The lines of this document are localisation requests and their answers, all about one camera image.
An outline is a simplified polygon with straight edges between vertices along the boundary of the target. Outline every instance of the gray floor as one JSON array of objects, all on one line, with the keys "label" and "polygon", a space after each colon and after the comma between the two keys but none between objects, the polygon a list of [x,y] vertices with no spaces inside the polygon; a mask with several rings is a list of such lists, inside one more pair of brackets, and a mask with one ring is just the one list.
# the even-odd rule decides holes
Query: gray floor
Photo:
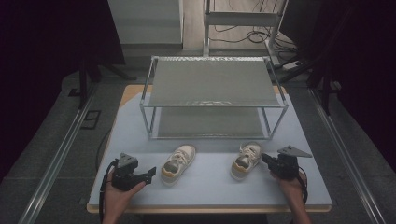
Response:
[{"label": "gray floor", "polygon": [[[88,213],[85,208],[96,174],[96,152],[99,149],[101,154],[106,146],[102,144],[99,148],[114,122],[125,86],[141,83],[142,76],[146,74],[144,67],[141,66],[140,70],[131,68],[125,70],[131,75],[140,76],[137,81],[124,80],[102,69],[104,77],[99,83],[90,107],[90,110],[102,112],[97,127],[94,130],[79,130],[36,223],[99,222],[99,216]],[[304,84],[306,78],[307,74],[298,76],[285,83],[284,87],[290,95],[334,202],[331,212],[310,215],[316,223],[370,223],[360,195],[349,178],[318,114],[314,100]],[[1,223],[18,222],[40,178],[65,137],[78,112],[78,98],[68,96],[74,88],[78,88],[77,74],[64,79],[63,90],[54,107],[0,186]],[[331,97],[330,109],[332,120],[350,153],[353,154],[354,162],[376,198],[384,219],[392,223],[396,220],[395,173],[356,121],[340,105],[335,95]],[[90,125],[89,122],[82,124],[82,126]],[[120,223],[141,223],[140,218],[141,216],[125,215]],[[267,218],[269,223],[288,223],[290,214],[269,214]]]}]

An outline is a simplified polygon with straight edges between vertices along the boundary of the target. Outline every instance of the white sneaker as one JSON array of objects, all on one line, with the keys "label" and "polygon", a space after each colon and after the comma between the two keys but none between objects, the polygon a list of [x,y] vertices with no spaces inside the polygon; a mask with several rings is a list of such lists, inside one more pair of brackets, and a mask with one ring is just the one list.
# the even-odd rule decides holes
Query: white sneaker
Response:
[{"label": "white sneaker", "polygon": [[183,145],[175,150],[161,169],[161,180],[167,186],[173,186],[195,157],[195,147]]},{"label": "white sneaker", "polygon": [[239,156],[231,166],[231,176],[236,180],[243,180],[248,173],[259,163],[262,156],[262,147],[255,142],[241,145]]}]

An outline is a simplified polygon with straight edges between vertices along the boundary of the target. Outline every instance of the hand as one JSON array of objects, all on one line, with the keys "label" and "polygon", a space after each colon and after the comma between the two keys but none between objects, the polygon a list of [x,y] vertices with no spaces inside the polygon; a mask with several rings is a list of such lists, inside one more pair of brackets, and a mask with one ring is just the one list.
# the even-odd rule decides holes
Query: hand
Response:
[{"label": "hand", "polygon": [[[303,201],[303,188],[297,178],[292,180],[280,179],[277,175],[271,172],[271,176],[277,180],[283,194],[288,200],[288,205],[293,213],[294,224],[310,224],[312,223],[311,218],[305,211]],[[300,173],[300,178],[306,184],[306,176]]]},{"label": "hand", "polygon": [[[289,200],[290,198],[303,199],[303,188],[297,178],[292,180],[280,179],[277,175],[271,172],[271,176],[277,180],[285,197]],[[306,176],[300,172],[300,178],[306,184]]]},{"label": "hand", "polygon": [[105,216],[103,223],[117,223],[120,216],[125,211],[132,197],[146,186],[146,182],[141,182],[128,191],[121,191],[111,186],[111,179],[114,169],[108,173],[105,189]]}]

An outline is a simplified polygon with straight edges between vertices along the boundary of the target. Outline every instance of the table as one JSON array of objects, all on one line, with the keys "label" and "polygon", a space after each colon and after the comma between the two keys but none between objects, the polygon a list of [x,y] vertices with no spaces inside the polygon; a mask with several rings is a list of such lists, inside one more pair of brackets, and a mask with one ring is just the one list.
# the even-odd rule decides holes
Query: table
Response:
[{"label": "table", "polygon": [[[87,210],[98,213],[99,188],[107,166],[121,152],[136,157],[139,166],[135,173],[146,173],[153,166],[157,174],[152,183],[136,194],[126,212],[137,214],[182,213],[274,213],[287,212],[287,202],[270,176],[267,165],[260,162],[241,181],[231,178],[230,170],[237,157],[241,139],[149,140],[139,109],[142,85],[127,86],[113,126],[106,152],[92,187]],[[276,157],[277,150],[292,145],[307,153],[311,149],[289,96],[290,108],[272,140],[257,141],[263,152]],[[197,149],[194,162],[173,187],[161,181],[161,166],[171,153],[182,144]],[[328,212],[332,200],[318,170],[315,158],[299,158],[299,164],[308,176],[308,212]]]}]

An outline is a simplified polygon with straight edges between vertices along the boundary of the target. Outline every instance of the floor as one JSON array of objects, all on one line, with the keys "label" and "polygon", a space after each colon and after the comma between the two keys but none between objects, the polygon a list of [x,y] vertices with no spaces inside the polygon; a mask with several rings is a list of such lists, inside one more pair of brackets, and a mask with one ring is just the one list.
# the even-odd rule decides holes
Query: floor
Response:
[{"label": "floor", "polygon": [[[125,86],[141,84],[144,81],[144,76],[148,71],[147,58],[150,54],[199,55],[201,53],[200,50],[174,49],[172,47],[170,49],[141,49],[138,51],[140,55],[129,57],[128,49],[124,50],[127,62],[135,63],[134,66],[127,64],[122,69],[138,79],[136,81],[125,80],[105,68],[101,68],[102,81],[96,85],[90,85],[91,87],[96,86],[97,89],[92,93],[92,101],[88,108],[91,112],[100,111],[99,120],[92,129],[86,129],[93,125],[90,120],[84,120],[78,126],[78,133],[69,143],[70,148],[64,161],[60,162],[59,174],[55,176],[53,185],[49,188],[49,194],[41,204],[41,209],[38,209],[39,213],[35,217],[35,223],[99,222],[97,214],[87,212],[86,203],[89,200],[96,176],[97,164],[106,147],[107,133],[114,123]],[[229,52],[214,50],[213,52],[220,55],[238,54],[240,56],[257,54],[257,51],[249,49]],[[290,57],[292,52],[282,56]],[[279,69],[277,74],[279,77],[283,77],[287,72]],[[350,164],[343,163],[337,145],[332,140],[329,129],[320,115],[317,100],[305,85],[308,76],[308,73],[302,74],[284,83],[283,86],[290,95],[305,137],[333,200],[333,207],[329,213],[311,213],[310,216],[314,223],[383,223],[381,220],[374,222],[370,219],[370,213],[366,211],[362,202],[363,198],[359,194],[360,186],[355,185],[347,169]],[[3,180],[0,186],[1,223],[17,223],[34,196],[41,178],[46,173],[79,113],[79,99],[69,96],[71,90],[78,88],[78,74],[71,74],[64,79],[62,92],[55,105],[34,139]],[[396,204],[394,203],[396,174],[390,169],[359,124],[348,115],[338,102],[336,95],[331,96],[330,112],[332,123],[375,199],[380,214],[386,222],[394,222],[396,220]],[[146,220],[146,223],[150,223],[150,221],[152,223],[155,218],[125,214],[120,223],[142,223],[143,220]],[[162,217],[162,223],[166,223],[164,218],[168,218],[168,221],[175,219],[175,217]],[[291,216],[288,213],[278,213],[268,214],[266,218],[268,223],[289,223]],[[247,216],[243,221],[237,222],[236,219],[234,221],[235,223],[245,223],[249,220],[254,223],[265,223],[263,219],[263,216]]]}]

